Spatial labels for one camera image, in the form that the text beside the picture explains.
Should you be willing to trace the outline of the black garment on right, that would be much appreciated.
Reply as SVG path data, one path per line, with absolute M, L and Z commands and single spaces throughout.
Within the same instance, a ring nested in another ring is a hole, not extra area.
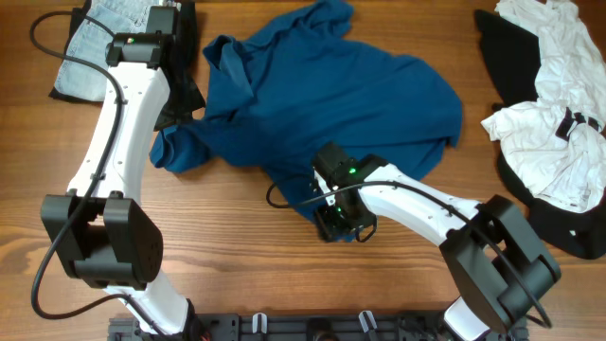
M 485 66 L 502 99 L 492 108 L 537 99 L 534 78 L 540 68 L 539 38 L 482 9 L 473 17 L 481 34 L 479 48 Z M 529 224 L 542 240 L 581 259 L 605 255 L 604 202 L 587 213 L 562 210 L 535 199 L 502 154 L 497 157 L 496 168 L 508 191 L 529 208 Z

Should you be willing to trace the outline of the light blue folded jeans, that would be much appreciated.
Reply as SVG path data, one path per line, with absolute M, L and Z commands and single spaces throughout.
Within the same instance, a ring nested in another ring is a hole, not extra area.
M 84 13 L 101 22 L 113 33 L 141 33 L 146 29 L 154 0 L 92 0 Z M 112 36 L 103 28 L 83 20 L 71 35 L 65 54 L 94 63 L 107 70 L 105 50 Z M 107 79 L 98 71 L 63 61 L 49 96 L 69 102 L 103 102 Z

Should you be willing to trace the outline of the black folded garment under jeans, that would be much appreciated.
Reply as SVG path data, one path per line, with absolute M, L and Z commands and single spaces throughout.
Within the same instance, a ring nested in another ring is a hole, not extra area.
M 90 67 L 107 79 L 106 94 L 116 87 L 109 72 L 121 63 L 141 63 L 145 68 L 164 73 L 169 85 L 169 98 L 163 105 L 154 129 L 163 130 L 175 124 L 192 120 L 192 113 L 205 107 L 205 100 L 189 73 L 198 39 L 195 4 L 191 1 L 157 1 L 152 6 L 146 29 L 141 33 L 113 33 L 108 27 L 87 16 L 83 8 L 74 9 L 70 22 L 70 36 L 78 24 L 87 20 L 107 31 L 113 40 L 106 46 L 108 69 L 65 54 L 65 61 Z

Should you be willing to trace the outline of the white crumpled garment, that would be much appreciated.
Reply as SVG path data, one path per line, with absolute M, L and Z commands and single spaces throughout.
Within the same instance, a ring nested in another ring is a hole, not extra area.
M 482 125 L 534 198 L 589 211 L 605 190 L 605 62 L 572 1 L 506 0 L 495 9 L 538 39 L 538 97 Z

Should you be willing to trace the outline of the dark blue polo shirt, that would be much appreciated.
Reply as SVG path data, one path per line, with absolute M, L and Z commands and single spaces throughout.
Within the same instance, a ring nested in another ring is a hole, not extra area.
M 460 138 L 461 101 L 425 61 L 347 40 L 352 14 L 343 1 L 318 1 L 246 40 L 217 37 L 203 51 L 205 114 L 158 133 L 154 166 L 180 173 L 220 157 L 259 167 L 310 221 L 312 160 L 328 143 L 426 176 Z

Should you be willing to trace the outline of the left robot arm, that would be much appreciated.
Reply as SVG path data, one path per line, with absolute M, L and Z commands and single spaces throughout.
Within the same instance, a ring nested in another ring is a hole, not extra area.
M 112 31 L 100 73 L 106 94 L 91 144 L 63 195 L 45 198 L 49 258 L 65 273 L 120 300 L 134 315 L 133 338 L 199 340 L 192 303 L 162 272 L 163 237 L 141 207 L 155 132 L 191 121 L 205 100 L 190 74 L 198 32 L 195 6 L 162 1 L 141 33 Z

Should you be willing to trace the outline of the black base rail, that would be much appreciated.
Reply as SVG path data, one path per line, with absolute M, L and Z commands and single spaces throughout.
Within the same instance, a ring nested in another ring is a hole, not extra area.
M 457 340 L 437 311 L 375 315 L 365 326 L 359 314 L 269 317 L 238 314 L 200 314 L 204 340 L 214 341 L 313 341 Z

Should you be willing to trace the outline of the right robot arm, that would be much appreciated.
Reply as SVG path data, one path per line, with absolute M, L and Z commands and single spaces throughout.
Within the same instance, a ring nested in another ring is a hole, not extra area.
M 377 155 L 357 160 L 334 143 L 316 154 L 312 168 L 313 189 L 324 203 L 315 215 L 326 241 L 366 242 L 385 217 L 439 248 L 459 292 L 442 316 L 454 338 L 504 334 L 530 310 L 550 327 L 539 300 L 561 279 L 561 268 L 510 200 L 458 198 Z

